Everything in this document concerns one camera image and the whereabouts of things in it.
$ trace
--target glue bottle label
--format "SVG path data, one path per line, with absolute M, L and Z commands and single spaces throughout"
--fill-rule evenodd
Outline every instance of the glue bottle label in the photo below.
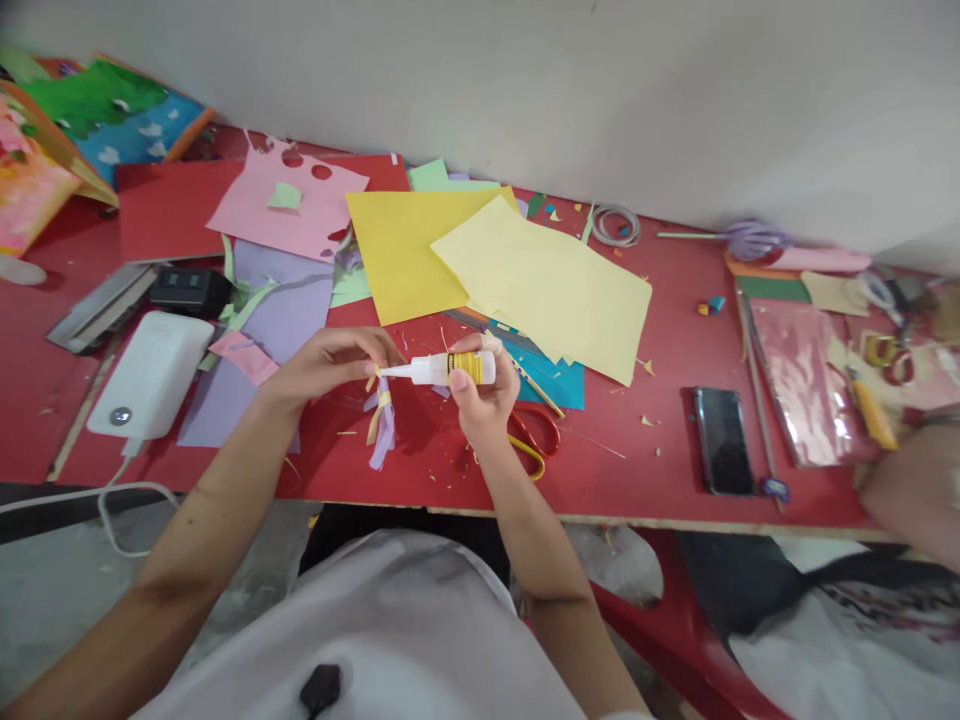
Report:
M 477 385 L 483 385 L 483 360 L 480 353 L 447 353 L 447 377 L 457 369 L 466 370 Z

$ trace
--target pink paper with holes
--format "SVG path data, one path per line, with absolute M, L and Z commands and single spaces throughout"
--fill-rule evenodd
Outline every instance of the pink paper with holes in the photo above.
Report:
M 291 146 L 271 138 L 260 153 L 251 145 L 243 172 L 233 181 L 207 227 L 244 240 L 333 262 L 336 241 L 329 236 L 350 223 L 346 194 L 363 192 L 370 178 L 315 158 L 302 156 L 299 167 L 288 167 L 283 153 Z M 326 179 L 314 175 L 317 173 Z M 296 210 L 268 208 L 277 183 L 293 185 L 303 194 Z

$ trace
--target light yellow paper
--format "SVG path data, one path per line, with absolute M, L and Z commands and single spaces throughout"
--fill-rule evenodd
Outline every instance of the light yellow paper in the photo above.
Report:
M 551 360 L 629 386 L 652 288 L 569 235 L 526 222 L 500 198 L 437 240 L 434 252 L 475 307 L 521 330 Z
M 466 304 L 469 295 L 430 250 L 494 198 L 519 219 L 511 188 L 476 192 L 347 193 L 381 325 Z

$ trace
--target person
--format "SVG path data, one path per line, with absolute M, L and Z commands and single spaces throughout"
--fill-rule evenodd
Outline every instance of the person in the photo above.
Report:
M 860 493 L 912 547 L 800 572 L 772 538 L 682 533 L 704 614 L 756 687 L 797 720 L 930 720 L 960 708 L 960 405 L 926 414 Z M 935 562 L 912 556 L 922 552 Z
M 648 718 L 576 552 L 508 443 L 520 385 L 509 355 L 480 335 L 451 350 L 481 347 L 496 354 L 496 382 L 478 389 L 460 370 L 450 386 L 532 633 L 475 552 L 382 529 L 302 568 L 286 600 L 167 686 L 264 520 L 304 405 L 405 362 L 380 328 L 325 329 L 260 387 L 130 589 L 2 717 Z

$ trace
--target white cable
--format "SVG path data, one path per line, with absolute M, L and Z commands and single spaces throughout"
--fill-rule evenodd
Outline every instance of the white cable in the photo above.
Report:
M 156 492 L 163 495 L 174 507 L 180 507 L 180 503 L 177 501 L 176 495 L 170 492 L 169 488 L 164 487 L 163 485 L 158 485 L 157 483 L 151 482 L 139 482 L 139 483 L 127 483 L 126 485 L 116 485 L 117 480 L 119 480 L 123 474 L 127 471 L 127 468 L 130 467 L 130 463 L 133 462 L 133 459 L 140 454 L 140 451 L 143 449 L 143 446 L 146 443 L 143 440 L 130 439 L 127 440 L 126 445 L 123 446 L 123 463 L 120 465 L 120 469 L 117 470 L 116 474 L 110 479 L 105 486 L 102 488 L 93 488 L 91 490 L 80 490 L 75 493 L 66 493 L 64 495 L 54 495 L 51 497 L 44 498 L 35 498 L 33 500 L 21 500 L 20 502 L 10 503 L 9 505 L 0 506 L 0 515 L 7 512 L 13 512 L 14 510 L 22 510 L 23 508 L 36 507 L 38 505 L 49 505 L 51 503 L 63 502 L 65 500 L 79 500 L 80 498 L 85 497 L 97 497 L 97 510 L 100 512 L 100 519 L 103 521 L 103 530 L 107 534 L 107 538 L 110 540 L 110 545 L 116 550 L 120 555 L 129 558 L 140 558 L 146 557 L 150 554 L 149 550 L 144 550 L 142 552 L 127 552 L 117 543 L 117 537 L 113 532 L 113 523 L 110 522 L 110 513 L 107 512 L 107 494 L 111 492 L 117 492 L 120 490 L 155 490 Z
M 619 215 L 630 223 L 630 232 L 623 237 L 613 237 L 603 225 L 608 215 Z M 622 205 L 597 205 L 593 211 L 593 236 L 604 245 L 632 247 L 640 239 L 640 219 Z

